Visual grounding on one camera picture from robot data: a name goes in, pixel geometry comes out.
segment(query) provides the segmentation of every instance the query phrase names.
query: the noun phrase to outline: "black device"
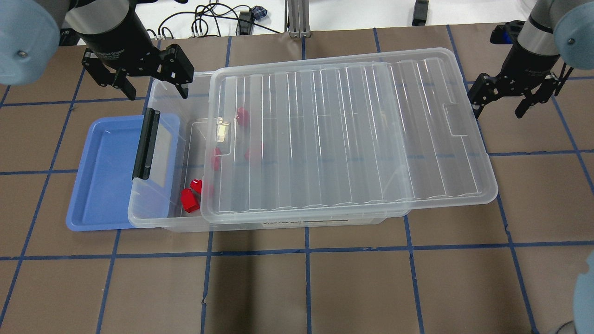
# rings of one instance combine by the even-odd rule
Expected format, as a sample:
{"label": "black device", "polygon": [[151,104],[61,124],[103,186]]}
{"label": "black device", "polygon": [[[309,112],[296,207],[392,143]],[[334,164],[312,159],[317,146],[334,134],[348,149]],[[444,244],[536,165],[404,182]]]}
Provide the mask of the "black device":
{"label": "black device", "polygon": [[413,26],[424,26],[427,22],[427,12],[429,11],[429,0],[416,0],[415,9],[412,14]]}
{"label": "black device", "polygon": [[129,0],[71,3],[66,20],[89,46],[83,67],[98,85],[122,90],[130,100],[136,89],[128,76],[167,81],[186,99],[194,76],[192,63],[177,44],[162,51],[156,48],[134,10],[135,2]]}
{"label": "black device", "polygon": [[251,35],[252,31],[254,30],[254,13],[251,11],[239,12],[239,19],[248,22],[237,21],[237,29],[235,30],[235,34],[237,36]]}

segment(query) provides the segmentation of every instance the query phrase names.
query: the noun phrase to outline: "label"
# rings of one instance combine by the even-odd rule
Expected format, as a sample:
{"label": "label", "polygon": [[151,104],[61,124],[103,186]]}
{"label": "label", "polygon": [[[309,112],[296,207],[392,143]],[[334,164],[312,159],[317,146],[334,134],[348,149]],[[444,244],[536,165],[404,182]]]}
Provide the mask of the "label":
{"label": "label", "polygon": [[304,225],[305,222],[266,222],[266,223],[262,223],[262,226],[265,227],[275,227],[275,226],[279,226],[279,225],[295,225],[295,226],[301,226]]}
{"label": "label", "polygon": [[126,49],[121,49],[120,51],[114,51],[109,53],[95,52],[95,54],[105,60],[118,60],[119,56],[122,53],[124,53],[124,51],[126,51]]}

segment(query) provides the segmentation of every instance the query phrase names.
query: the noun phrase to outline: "black cable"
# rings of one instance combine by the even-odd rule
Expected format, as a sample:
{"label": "black cable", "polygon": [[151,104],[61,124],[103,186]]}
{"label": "black cable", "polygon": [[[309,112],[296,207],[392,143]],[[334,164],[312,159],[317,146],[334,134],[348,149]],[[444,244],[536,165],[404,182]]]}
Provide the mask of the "black cable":
{"label": "black cable", "polygon": [[154,38],[157,39],[157,34],[154,33],[153,29],[147,29],[147,33],[152,33]]}
{"label": "black cable", "polygon": [[[204,5],[198,5],[196,7],[196,9],[194,10],[194,12],[195,12],[195,14],[194,14],[194,22],[192,23],[192,29],[193,30],[196,30],[196,31],[198,30],[198,27],[196,26],[196,21],[198,21],[198,19],[200,19],[200,33],[202,33],[202,22],[204,22],[208,26],[208,24],[206,23],[206,20],[202,19],[202,14],[204,14],[204,12],[208,9],[214,15],[215,12],[213,11],[211,5],[217,5],[217,3],[212,2],[212,3],[209,3],[206,6],[204,6]],[[198,12],[198,9],[200,7],[204,7],[204,10],[202,10],[201,12]],[[221,29],[219,27],[219,22],[217,21],[217,18],[214,18],[214,23],[217,26],[217,31],[219,32],[219,36],[221,36]]]}
{"label": "black cable", "polygon": [[173,36],[173,33],[171,32],[171,29],[167,28],[167,27],[163,27],[161,28],[161,32],[164,38],[166,38],[165,36],[165,29],[169,30],[169,34],[171,35],[171,39],[175,39],[175,37]]}
{"label": "black cable", "polygon": [[171,14],[170,16],[168,16],[167,18],[165,18],[161,24],[159,24],[159,28],[157,28],[157,31],[161,31],[161,27],[163,27],[163,25],[165,24],[165,22],[167,22],[170,18],[172,17],[176,17],[177,15],[181,15],[181,14],[193,14],[194,12],[177,12],[174,14]]}
{"label": "black cable", "polygon": [[[228,11],[224,12],[223,14],[218,14],[218,13],[216,13],[216,12],[214,11],[214,8],[215,8],[216,6],[223,6],[223,7],[227,8],[227,9],[228,9]],[[204,7],[204,10],[202,10],[200,13],[198,12],[198,8],[199,8],[199,7]],[[217,21],[217,17],[222,17],[222,16],[224,16],[224,15],[227,15],[228,13],[232,12],[232,13],[235,15],[235,17],[236,17],[237,19],[239,19],[239,15],[237,14],[237,12],[235,12],[235,10],[236,10],[237,8],[240,8],[240,7],[247,7],[248,9],[250,9],[250,10],[251,10],[251,7],[250,7],[250,6],[248,6],[248,5],[238,5],[238,6],[235,6],[235,7],[231,8],[230,6],[227,6],[227,5],[225,5],[225,4],[220,4],[220,3],[218,2],[218,0],[216,0],[216,2],[209,2],[209,3],[208,3],[208,5],[206,5],[206,6],[203,6],[203,5],[199,5],[199,6],[197,6],[197,7],[196,7],[196,10],[195,10],[195,12],[196,12],[196,15],[195,15],[194,17],[195,17],[195,18],[197,18],[198,16],[202,16],[202,15],[203,15],[203,14],[205,14],[206,12],[209,12],[209,11],[210,11],[210,12],[211,12],[213,15],[215,15],[215,16],[213,16],[213,17],[214,17],[214,23],[217,25],[217,31],[219,32],[219,36],[221,36],[221,30],[220,30],[220,28],[219,28],[219,22]]]}
{"label": "black cable", "polygon": [[[212,15],[207,15],[207,14],[203,14],[203,15],[204,15],[204,16],[208,16],[208,17],[214,17],[214,16],[212,16]],[[272,31],[273,33],[277,33],[277,34],[280,34],[280,33],[281,33],[281,32],[279,32],[279,31],[276,31],[276,30],[274,30],[274,29],[271,29],[271,28],[268,28],[268,27],[264,27],[264,26],[262,26],[261,24],[252,23],[252,22],[250,22],[250,21],[248,21],[248,20],[244,20],[244,19],[242,19],[242,18],[227,17],[227,16],[219,16],[218,18],[225,18],[225,19],[227,19],[227,20],[236,20],[236,21],[241,21],[241,22],[247,22],[247,23],[250,23],[250,24],[252,24],[252,25],[254,25],[254,26],[256,26],[256,27],[260,27],[260,28],[266,29],[266,30],[268,30],[268,31]]]}
{"label": "black cable", "polygon": [[[165,19],[164,19],[164,20],[161,22],[161,24],[159,24],[159,28],[158,28],[157,30],[158,30],[158,31],[161,31],[161,28],[163,27],[163,25],[165,24],[165,22],[167,22],[167,21],[168,21],[170,18],[172,18],[172,17],[175,17],[175,16],[177,16],[177,15],[181,15],[181,14],[194,14],[194,15],[195,15],[196,13],[195,13],[195,12],[189,12],[189,11],[183,11],[183,12],[177,12],[177,13],[171,14],[170,16],[166,17],[166,18],[165,18]],[[260,28],[262,28],[262,29],[266,29],[266,30],[268,30],[268,31],[272,31],[273,33],[277,33],[277,34],[280,34],[280,33],[281,33],[281,32],[279,32],[279,31],[276,31],[276,30],[274,30],[274,29],[271,29],[271,28],[268,28],[268,27],[264,27],[264,26],[262,26],[261,24],[252,23],[252,22],[250,22],[250,21],[248,21],[248,20],[244,20],[244,19],[242,19],[242,18],[226,17],[226,16],[214,16],[214,15],[208,15],[208,14],[202,14],[202,15],[203,15],[203,16],[207,16],[207,17],[217,17],[217,18],[224,18],[224,19],[226,19],[226,20],[236,20],[236,21],[240,21],[240,22],[246,22],[246,23],[253,24],[254,26],[260,27]]]}
{"label": "black cable", "polygon": [[[200,21],[200,24],[202,25],[202,22],[204,22],[204,24],[206,25],[206,32],[204,34],[202,34],[202,26],[200,26],[200,33],[198,33],[198,31],[194,30],[194,26],[196,24],[196,21]],[[198,37],[200,37],[200,34],[202,35],[208,35],[208,31],[209,31],[209,27],[208,27],[208,22],[206,22],[203,18],[198,17],[196,20],[194,20],[194,22],[192,23],[192,32],[198,34]]]}

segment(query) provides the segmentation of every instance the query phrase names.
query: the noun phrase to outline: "transparent lid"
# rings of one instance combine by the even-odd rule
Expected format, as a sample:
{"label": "transparent lid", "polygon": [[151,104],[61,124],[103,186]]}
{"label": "transparent lid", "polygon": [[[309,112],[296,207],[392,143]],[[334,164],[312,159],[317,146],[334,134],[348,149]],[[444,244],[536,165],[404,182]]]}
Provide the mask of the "transparent lid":
{"label": "transparent lid", "polygon": [[210,84],[210,222],[382,218],[497,194],[449,50],[223,68]]}

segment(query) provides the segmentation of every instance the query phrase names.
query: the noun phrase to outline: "blue tray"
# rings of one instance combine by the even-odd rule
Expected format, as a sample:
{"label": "blue tray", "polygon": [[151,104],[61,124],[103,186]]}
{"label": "blue tray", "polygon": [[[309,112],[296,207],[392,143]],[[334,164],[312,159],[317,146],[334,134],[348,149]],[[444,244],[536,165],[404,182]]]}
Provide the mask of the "blue tray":
{"label": "blue tray", "polygon": [[91,125],[66,216],[69,229],[134,228],[128,202],[142,127],[142,115],[101,118]]}

